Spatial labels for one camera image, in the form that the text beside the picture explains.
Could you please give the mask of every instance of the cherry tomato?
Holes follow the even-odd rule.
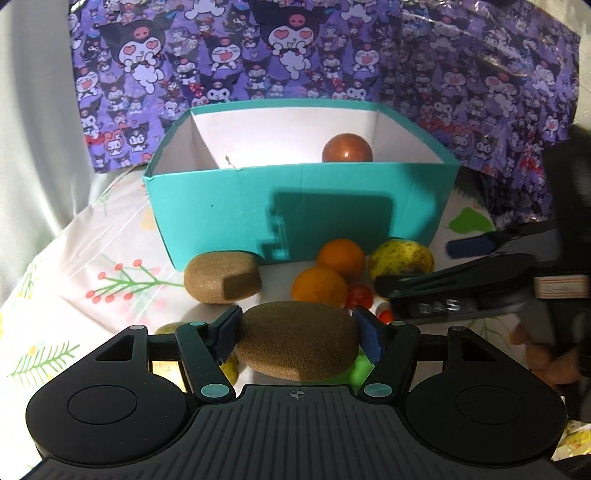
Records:
[[[374,294],[367,285],[362,283],[354,283],[347,288],[347,301],[345,306],[349,310],[353,310],[356,306],[361,305],[370,309],[374,304]]]
[[[392,310],[384,310],[382,313],[378,315],[378,319],[380,322],[385,323],[386,325],[390,322],[394,321],[394,315],[392,315]]]

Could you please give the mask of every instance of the finger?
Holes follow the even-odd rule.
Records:
[[[566,385],[582,378],[577,366],[579,349],[573,348],[570,352],[551,361],[546,368],[548,379],[556,385]]]
[[[552,357],[547,348],[541,345],[529,345],[525,349],[525,359],[527,366],[532,370],[546,369]]]
[[[511,332],[509,336],[509,340],[513,345],[523,345],[530,341],[530,336],[528,335],[527,331],[523,327],[522,324],[519,324],[515,330]]]
[[[536,377],[538,377],[542,382],[544,382],[549,387],[553,388],[554,390],[558,390],[556,385],[551,382],[548,377],[548,372],[546,370],[530,370]]]

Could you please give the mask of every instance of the teal box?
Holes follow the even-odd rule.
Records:
[[[372,146],[371,163],[322,163],[339,133]],[[144,177],[177,270],[240,250],[261,264],[309,261],[335,238],[366,254],[390,237],[428,245],[458,163],[391,108],[350,100],[198,106],[169,130]]]

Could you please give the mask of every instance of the orange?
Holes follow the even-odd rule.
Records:
[[[357,280],[365,269],[365,254],[352,240],[337,238],[324,245],[316,264],[337,272],[348,282]]]
[[[329,268],[311,267],[295,278],[291,297],[297,301],[326,303],[341,309],[347,299],[347,282]]]

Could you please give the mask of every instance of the white fabric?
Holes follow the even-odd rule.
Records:
[[[0,304],[112,181],[95,175],[74,95],[67,0],[0,11]]]

